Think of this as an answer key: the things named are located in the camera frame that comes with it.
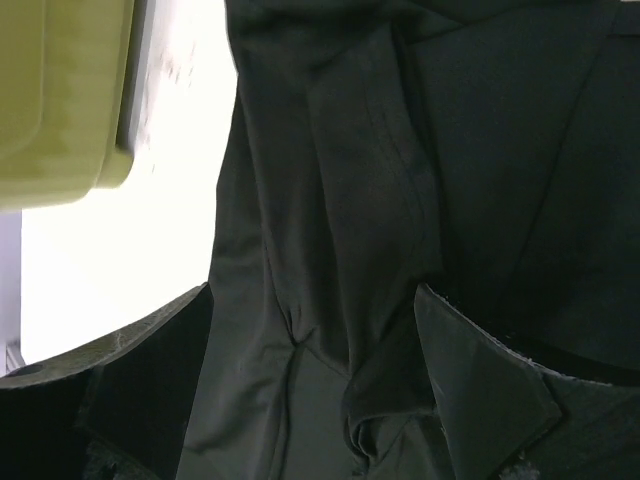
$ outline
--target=black jacket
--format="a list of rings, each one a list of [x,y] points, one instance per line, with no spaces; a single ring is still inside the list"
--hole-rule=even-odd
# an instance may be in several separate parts
[[[228,0],[180,480],[640,478],[640,5]]]

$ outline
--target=black fabric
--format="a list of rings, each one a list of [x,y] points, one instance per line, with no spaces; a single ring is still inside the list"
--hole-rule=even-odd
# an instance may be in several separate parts
[[[457,479],[637,478],[640,372],[611,367],[596,382],[551,370],[428,286],[416,320]]]
[[[0,379],[0,477],[172,480],[204,357],[201,286],[136,323]]]
[[[180,480],[582,478],[568,439],[637,419],[617,383],[640,368],[635,12],[227,1],[238,90]],[[421,283],[475,330],[416,317]],[[616,428],[584,448],[634,480]]]

